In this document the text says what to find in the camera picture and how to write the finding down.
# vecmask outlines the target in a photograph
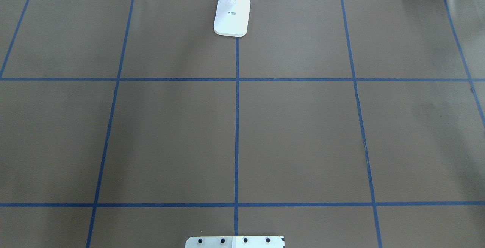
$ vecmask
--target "grid square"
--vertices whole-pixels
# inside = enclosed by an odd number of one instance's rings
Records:
[[[285,237],[287,247],[377,247],[371,207],[241,207],[239,235]]]
[[[345,0],[358,78],[466,78],[443,0]]]
[[[235,78],[235,39],[215,34],[216,5],[135,0],[123,77]]]
[[[485,78],[485,5],[481,1],[483,0],[447,0],[472,78]]]
[[[352,77],[340,0],[251,0],[240,42],[243,78]]]
[[[485,247],[485,206],[379,207],[383,247]]]
[[[0,83],[0,202],[92,203],[114,82]]]
[[[232,207],[98,208],[91,247],[173,248],[191,236],[232,235]]]
[[[3,76],[116,77],[130,1],[30,0]]]
[[[239,202],[370,201],[352,82],[241,84]]]
[[[121,82],[99,201],[232,203],[235,82]]]
[[[468,82],[361,82],[377,201],[485,200],[485,137]]]
[[[86,247],[91,207],[1,207],[1,247]]]
[[[15,28],[19,23],[19,19],[26,0],[0,0],[0,12],[2,13],[2,21],[0,22],[0,69],[2,68],[3,60],[7,55],[7,50],[14,36]]]

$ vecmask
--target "blue tape line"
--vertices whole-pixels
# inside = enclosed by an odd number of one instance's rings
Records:
[[[377,203],[377,206],[439,206],[439,205],[485,205],[485,201],[401,201]]]
[[[98,176],[98,179],[97,179],[94,205],[92,206],[91,222],[89,224],[89,231],[88,231],[88,237],[87,237],[87,241],[86,241],[86,248],[89,248],[90,245],[91,245],[92,229],[94,228],[94,221],[95,221],[95,218],[96,218],[97,202],[98,202],[98,199],[99,199],[99,191],[100,191],[100,188],[101,188],[101,181],[102,181],[102,178],[103,178],[104,163],[106,161],[106,153],[108,151],[108,143],[109,143],[110,134],[111,134],[111,124],[113,122],[114,108],[116,107],[116,97],[118,96],[118,88],[119,88],[119,84],[120,84],[121,70],[123,69],[123,59],[124,59],[124,56],[125,56],[126,43],[128,41],[128,32],[130,31],[131,14],[133,12],[133,4],[134,3],[135,3],[135,0],[131,0],[130,11],[128,13],[128,21],[127,21],[127,24],[126,24],[125,39],[123,40],[123,49],[121,50],[121,58],[120,58],[120,64],[119,64],[119,68],[118,68],[118,80],[116,81],[116,86],[114,87],[113,101],[111,103],[110,118],[108,120],[108,129],[106,131],[106,139],[104,141],[103,155],[102,155],[102,158],[101,158],[101,165],[99,167],[99,176]]]
[[[351,82],[350,78],[242,78],[241,82]]]
[[[8,61],[8,58],[10,57],[10,52],[12,51],[15,39],[17,38],[17,33],[19,32],[20,25],[22,24],[22,20],[24,19],[25,12],[27,11],[27,5],[29,5],[29,1],[30,0],[25,1],[24,9],[20,14],[19,22],[17,23],[17,27],[15,28],[14,36],[12,36],[12,40],[10,41],[10,45],[8,46],[7,55],[5,55],[5,60],[3,60],[2,69],[0,70],[0,78],[2,77],[3,72],[5,71],[5,67],[7,66],[7,61]]]
[[[367,176],[369,178],[369,189],[371,191],[371,200],[372,200],[372,209],[374,211],[374,223],[375,223],[375,231],[377,235],[377,243],[379,248],[382,248],[382,239],[381,239],[381,229],[379,226],[379,217],[377,214],[377,206],[375,204],[375,194],[374,194],[374,184],[372,182],[372,172],[371,172],[371,162],[369,160],[369,151],[367,148],[367,139],[365,136],[365,129],[364,129],[364,120],[362,119],[362,109],[360,108],[360,99],[358,94],[357,88],[357,79],[355,77],[355,68],[354,68],[354,57],[352,55],[352,46],[350,44],[350,34],[349,34],[349,27],[347,24],[347,15],[345,13],[345,2],[341,0],[342,4],[342,14],[343,14],[343,23],[345,27],[345,36],[347,38],[347,49],[349,53],[349,60],[350,60],[350,70],[352,71],[352,78],[354,80],[354,92],[355,92],[355,101],[357,103],[357,111],[359,115],[359,123],[360,123],[360,132],[362,134],[362,141],[364,142],[364,150],[365,150],[365,159],[367,161]]]
[[[97,207],[128,208],[187,208],[187,207],[234,207],[234,203],[98,203]]]
[[[0,207],[92,207],[92,203],[0,203]]]
[[[356,78],[358,82],[468,82],[468,79]]]
[[[234,78],[0,78],[0,81],[237,82]],[[358,82],[469,82],[469,79],[356,78]],[[485,82],[485,79],[471,79]],[[353,78],[240,78],[240,82],[353,82]]]
[[[121,78],[121,81],[168,81],[168,82],[235,82],[231,78]]]
[[[353,206],[485,205],[485,201],[391,201],[367,203],[98,203],[97,208],[190,208],[190,207],[353,207]],[[0,203],[0,207],[93,207],[94,203]]]
[[[239,202],[239,38],[236,38],[236,134],[234,141],[234,235],[239,233],[238,205]]]
[[[451,26],[451,29],[452,29],[452,32],[453,32],[453,37],[455,39],[456,46],[458,47],[458,51],[460,53],[461,61],[463,63],[463,67],[465,68],[466,76],[468,77],[468,82],[470,83],[471,90],[473,91],[473,97],[475,98],[475,103],[477,103],[477,108],[478,108],[478,112],[480,113],[480,117],[482,118],[483,127],[485,128],[485,115],[483,115],[482,106],[480,105],[480,101],[478,99],[478,96],[477,96],[477,93],[476,93],[476,90],[475,90],[475,86],[473,85],[473,81],[472,81],[471,75],[470,75],[470,70],[468,69],[468,65],[466,64],[465,55],[463,54],[463,50],[461,48],[461,44],[460,44],[460,41],[458,39],[458,35],[456,34],[456,30],[455,30],[455,27],[454,27],[454,24],[453,24],[452,15],[450,13],[450,7],[448,6],[447,0],[443,0],[443,1],[445,3],[446,14],[448,15],[448,20],[450,22],[450,26]]]
[[[372,206],[372,203],[239,203],[239,207],[342,207]]]
[[[50,81],[50,82],[114,82],[117,78],[0,78],[0,81]]]

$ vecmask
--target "grid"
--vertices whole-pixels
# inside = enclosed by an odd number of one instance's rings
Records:
[[[447,18],[449,20],[450,28],[456,42],[456,46],[459,51],[461,61],[463,63],[464,70],[466,72],[466,79],[462,78],[357,78],[355,73],[354,57],[352,52],[351,37],[349,33],[349,26],[347,22],[347,15],[345,9],[345,1],[341,0],[341,10],[343,14],[344,29],[346,35],[346,44],[348,48],[348,56],[350,60],[350,70],[352,73],[351,78],[241,78],[239,75],[239,45],[240,40],[235,39],[235,65],[236,65],[236,78],[131,78],[122,77],[123,62],[125,58],[125,51],[127,49],[128,33],[130,31],[130,22],[133,12],[133,7],[135,0],[131,0],[130,10],[128,14],[128,21],[126,24],[126,31],[123,40],[123,46],[121,51],[121,56],[119,60],[119,67],[117,71],[116,78],[6,78],[2,77],[5,69],[8,67],[8,60],[12,49],[14,48],[14,43],[17,37],[19,29],[21,29],[21,24],[23,17],[26,13],[30,0],[26,0],[24,8],[22,10],[19,22],[14,31],[13,38],[11,40],[10,46],[8,47],[5,60],[2,65],[2,70],[0,71],[0,82],[1,81],[46,81],[46,82],[115,82],[114,94],[111,103],[111,110],[109,121],[107,125],[107,131],[104,141],[104,148],[102,153],[102,159],[99,168],[99,175],[97,178],[97,186],[95,191],[95,197],[93,203],[0,203],[0,207],[80,207],[80,208],[92,208],[92,215],[90,220],[90,225],[88,229],[88,237],[86,241],[86,247],[90,247],[93,229],[95,228],[96,213],[98,208],[197,208],[197,207],[216,207],[216,208],[233,208],[234,209],[234,234],[239,234],[239,208],[241,207],[372,207],[372,212],[374,215],[374,225],[376,230],[376,238],[378,247],[383,247],[381,240],[381,227],[379,224],[378,208],[379,206],[460,206],[460,205],[485,205],[485,201],[378,201],[374,193],[374,181],[372,178],[371,171],[371,161],[369,159],[369,151],[366,139],[365,131],[365,118],[362,114],[361,100],[359,98],[359,83],[367,82],[457,82],[457,83],[468,83],[473,92],[474,100],[477,105],[477,110],[479,112],[482,124],[485,127],[485,117],[483,114],[483,109],[480,105],[480,100],[475,89],[476,83],[485,82],[485,79],[472,78],[466,59],[458,39],[454,23],[450,14],[450,8],[447,0],[443,0],[445,8],[447,11]],[[136,82],[136,81],[160,81],[160,82],[234,82],[236,86],[236,103],[235,103],[235,145],[234,145],[234,202],[233,203],[99,203],[100,189],[102,186],[102,178],[104,172],[104,166],[106,161],[106,155],[108,152],[108,145],[111,135],[111,125],[113,122],[114,115],[116,114],[116,101],[118,96],[118,89],[121,82]],[[357,114],[359,127],[361,132],[362,141],[365,150],[365,160],[367,163],[367,177],[369,183],[369,192],[371,196],[371,201],[366,202],[354,202],[354,203],[241,203],[239,201],[239,102],[240,102],[240,86],[241,83],[251,83],[251,82],[352,82],[354,93],[355,93],[355,104],[357,106]]]

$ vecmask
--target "lamp base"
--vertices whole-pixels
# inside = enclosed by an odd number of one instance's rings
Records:
[[[247,33],[251,1],[219,0],[215,13],[214,31],[223,36],[242,37]]]

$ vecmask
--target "metal plate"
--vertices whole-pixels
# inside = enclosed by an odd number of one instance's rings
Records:
[[[190,237],[185,248],[232,247],[232,248],[284,248],[282,236],[211,236]]]

